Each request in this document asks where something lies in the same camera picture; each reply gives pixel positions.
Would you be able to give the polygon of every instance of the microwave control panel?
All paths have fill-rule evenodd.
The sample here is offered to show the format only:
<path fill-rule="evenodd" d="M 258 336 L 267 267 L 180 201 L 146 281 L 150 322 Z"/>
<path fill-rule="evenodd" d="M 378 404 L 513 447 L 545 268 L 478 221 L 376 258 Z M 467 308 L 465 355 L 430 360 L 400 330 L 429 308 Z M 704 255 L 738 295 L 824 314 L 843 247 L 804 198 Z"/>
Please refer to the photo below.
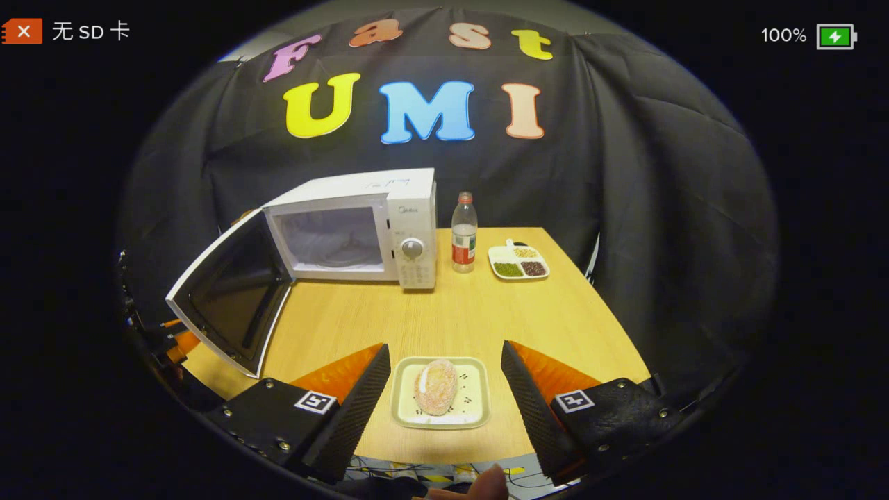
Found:
<path fill-rule="evenodd" d="M 402 288 L 435 288 L 436 228 L 429 223 L 432 200 L 389 198 L 387 203 L 399 283 Z"/>

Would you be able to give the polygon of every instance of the water bottle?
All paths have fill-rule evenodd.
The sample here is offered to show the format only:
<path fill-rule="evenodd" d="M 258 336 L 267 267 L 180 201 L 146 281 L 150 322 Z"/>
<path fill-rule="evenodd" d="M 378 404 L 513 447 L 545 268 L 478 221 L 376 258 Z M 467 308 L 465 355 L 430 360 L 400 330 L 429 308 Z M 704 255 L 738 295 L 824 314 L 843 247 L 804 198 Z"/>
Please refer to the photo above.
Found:
<path fill-rule="evenodd" d="M 462 191 L 451 217 L 453 270 L 471 272 L 475 268 L 477 232 L 478 216 L 472 206 L 472 193 Z"/>

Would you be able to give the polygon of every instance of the bottle label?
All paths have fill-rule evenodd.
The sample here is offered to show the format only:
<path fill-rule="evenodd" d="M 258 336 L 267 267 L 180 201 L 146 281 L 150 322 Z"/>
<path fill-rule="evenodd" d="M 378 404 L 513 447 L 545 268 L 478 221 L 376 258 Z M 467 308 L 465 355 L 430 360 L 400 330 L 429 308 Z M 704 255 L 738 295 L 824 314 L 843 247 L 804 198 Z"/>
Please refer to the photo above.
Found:
<path fill-rule="evenodd" d="M 458 264 L 471 264 L 476 259 L 476 235 L 453 235 L 451 243 L 453 261 Z"/>

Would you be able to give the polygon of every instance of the foam letter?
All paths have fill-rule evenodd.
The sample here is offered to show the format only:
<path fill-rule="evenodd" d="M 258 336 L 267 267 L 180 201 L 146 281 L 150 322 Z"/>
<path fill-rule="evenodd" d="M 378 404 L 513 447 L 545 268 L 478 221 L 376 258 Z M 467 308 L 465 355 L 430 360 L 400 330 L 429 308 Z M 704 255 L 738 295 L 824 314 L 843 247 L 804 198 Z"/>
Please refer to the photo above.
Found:
<path fill-rule="evenodd" d="M 272 69 L 268 72 L 265 78 L 262 78 L 262 82 L 265 83 L 269 80 L 274 80 L 281 75 L 290 73 L 293 70 L 293 65 L 290 61 L 302 60 L 302 58 L 305 57 L 306 52 L 308 52 L 308 46 L 310 44 L 317 44 L 320 41 L 321 35 L 314 35 L 305 40 L 300 40 L 295 44 L 287 45 L 283 49 L 276 50 L 275 61 L 272 62 Z"/>
<path fill-rule="evenodd" d="M 373 42 L 385 42 L 393 40 L 404 33 L 398 29 L 398 20 L 384 19 L 376 20 L 370 24 L 365 24 L 361 28 L 355 30 L 356 37 L 348 43 L 350 47 L 364 47 Z"/>
<path fill-rule="evenodd" d="M 549 40 L 541 36 L 540 33 L 533 29 L 516 29 L 512 34 L 518 36 L 518 48 L 522 49 L 525 54 L 535 59 L 550 60 L 553 58 L 553 54 L 541 49 L 541 44 L 549 45 Z"/>
<path fill-rule="evenodd" d="M 478 24 L 457 22 L 451 25 L 451 33 L 447 39 L 458 47 L 484 50 L 491 46 L 491 39 L 485 36 L 487 28 Z"/>
<path fill-rule="evenodd" d="M 293 87 L 284 93 L 287 101 L 287 132 L 301 139 L 325 135 L 340 128 L 352 114 L 352 85 L 361 78 L 358 73 L 346 73 L 327 80 L 333 87 L 333 110 L 326 118 L 312 117 L 312 93 L 318 84 Z"/>
<path fill-rule="evenodd" d="M 445 82 L 438 87 L 432 101 L 426 102 L 420 91 L 410 82 L 394 82 L 380 87 L 388 99 L 388 130 L 380 139 L 384 144 L 401 144 L 411 139 L 406 120 L 425 141 L 432 127 L 442 118 L 436 132 L 442 141 L 468 141 L 476 136 L 469 128 L 469 94 L 473 86 L 467 82 Z"/>
<path fill-rule="evenodd" d="M 537 108 L 534 105 L 534 98 L 541 94 L 541 89 L 524 84 L 504 84 L 501 88 L 509 94 L 512 107 L 512 123 L 506 127 L 507 135 L 519 139 L 543 137 L 543 129 L 537 125 Z"/>

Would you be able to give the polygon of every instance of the battery icon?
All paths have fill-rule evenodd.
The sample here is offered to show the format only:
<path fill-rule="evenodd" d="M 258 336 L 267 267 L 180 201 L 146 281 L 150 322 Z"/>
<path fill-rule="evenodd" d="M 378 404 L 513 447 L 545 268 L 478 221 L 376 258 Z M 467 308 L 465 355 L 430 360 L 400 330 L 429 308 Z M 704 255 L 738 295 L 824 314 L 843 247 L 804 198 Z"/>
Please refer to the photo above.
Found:
<path fill-rule="evenodd" d="M 819 24 L 815 39 L 820 51 L 851 51 L 858 41 L 858 33 L 852 24 Z"/>

